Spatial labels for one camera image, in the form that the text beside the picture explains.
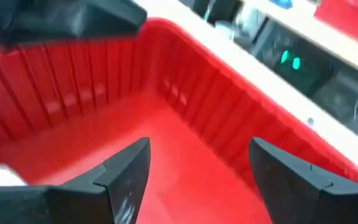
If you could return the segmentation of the red plastic laundry bin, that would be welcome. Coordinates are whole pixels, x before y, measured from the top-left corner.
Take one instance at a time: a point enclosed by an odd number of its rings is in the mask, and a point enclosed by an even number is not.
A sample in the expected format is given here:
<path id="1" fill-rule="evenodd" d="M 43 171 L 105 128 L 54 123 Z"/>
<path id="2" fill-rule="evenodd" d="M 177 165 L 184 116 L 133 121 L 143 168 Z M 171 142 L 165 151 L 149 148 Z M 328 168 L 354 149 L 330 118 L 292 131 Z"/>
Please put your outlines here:
<path id="1" fill-rule="evenodd" d="M 249 143 L 261 138 L 358 183 L 358 168 L 187 32 L 0 49 L 0 224 L 109 224 L 62 184 L 142 137 L 150 170 L 135 224 L 273 224 Z"/>

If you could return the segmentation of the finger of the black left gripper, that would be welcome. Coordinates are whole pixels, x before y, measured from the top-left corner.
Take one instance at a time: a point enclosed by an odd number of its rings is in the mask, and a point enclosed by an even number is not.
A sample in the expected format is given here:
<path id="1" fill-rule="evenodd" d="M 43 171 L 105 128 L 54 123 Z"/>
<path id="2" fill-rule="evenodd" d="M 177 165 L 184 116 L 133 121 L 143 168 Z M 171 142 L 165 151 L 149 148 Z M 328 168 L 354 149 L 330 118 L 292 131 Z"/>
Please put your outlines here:
<path id="1" fill-rule="evenodd" d="M 134 35 L 146 18 L 133 0 L 0 0 L 0 44 Z"/>

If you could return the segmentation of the black computer with green lights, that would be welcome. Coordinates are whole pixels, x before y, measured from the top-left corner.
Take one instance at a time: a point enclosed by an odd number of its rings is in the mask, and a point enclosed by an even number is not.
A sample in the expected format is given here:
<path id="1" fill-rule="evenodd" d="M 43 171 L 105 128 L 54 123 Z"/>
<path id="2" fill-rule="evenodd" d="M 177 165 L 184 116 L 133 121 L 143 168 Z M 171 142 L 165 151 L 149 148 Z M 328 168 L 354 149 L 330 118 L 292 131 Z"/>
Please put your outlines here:
<path id="1" fill-rule="evenodd" d="M 307 97 L 313 96 L 335 74 L 328 54 L 271 19 L 258 36 L 252 53 Z"/>

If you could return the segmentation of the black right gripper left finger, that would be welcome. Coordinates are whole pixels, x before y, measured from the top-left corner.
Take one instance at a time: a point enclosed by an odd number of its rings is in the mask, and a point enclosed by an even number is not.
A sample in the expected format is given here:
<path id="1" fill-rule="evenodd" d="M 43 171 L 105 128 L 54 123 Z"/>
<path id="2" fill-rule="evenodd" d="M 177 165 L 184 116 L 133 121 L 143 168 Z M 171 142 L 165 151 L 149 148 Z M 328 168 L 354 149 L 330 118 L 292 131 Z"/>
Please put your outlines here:
<path id="1" fill-rule="evenodd" d="M 142 137 L 62 186 L 85 193 L 84 204 L 96 212 L 108 212 L 109 224 L 135 224 L 150 160 L 150 139 Z"/>

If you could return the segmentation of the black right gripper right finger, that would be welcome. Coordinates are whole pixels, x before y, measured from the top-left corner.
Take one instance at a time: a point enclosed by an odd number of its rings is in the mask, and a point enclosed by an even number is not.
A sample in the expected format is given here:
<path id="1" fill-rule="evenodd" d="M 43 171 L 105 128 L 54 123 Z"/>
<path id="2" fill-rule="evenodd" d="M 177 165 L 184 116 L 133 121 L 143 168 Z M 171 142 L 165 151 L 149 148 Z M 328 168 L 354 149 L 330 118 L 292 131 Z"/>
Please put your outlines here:
<path id="1" fill-rule="evenodd" d="M 249 161 L 273 224 L 358 224 L 358 183 L 261 138 L 250 140 Z"/>

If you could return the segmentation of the red box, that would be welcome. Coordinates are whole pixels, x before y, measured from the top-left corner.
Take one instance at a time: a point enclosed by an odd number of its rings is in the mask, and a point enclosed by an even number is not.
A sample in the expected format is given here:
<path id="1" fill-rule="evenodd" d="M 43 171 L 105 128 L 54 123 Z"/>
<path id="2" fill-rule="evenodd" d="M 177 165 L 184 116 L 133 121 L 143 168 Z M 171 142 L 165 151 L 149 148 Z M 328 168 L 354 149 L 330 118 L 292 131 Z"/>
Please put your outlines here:
<path id="1" fill-rule="evenodd" d="M 358 40 L 358 0 L 321 0 L 314 16 Z"/>

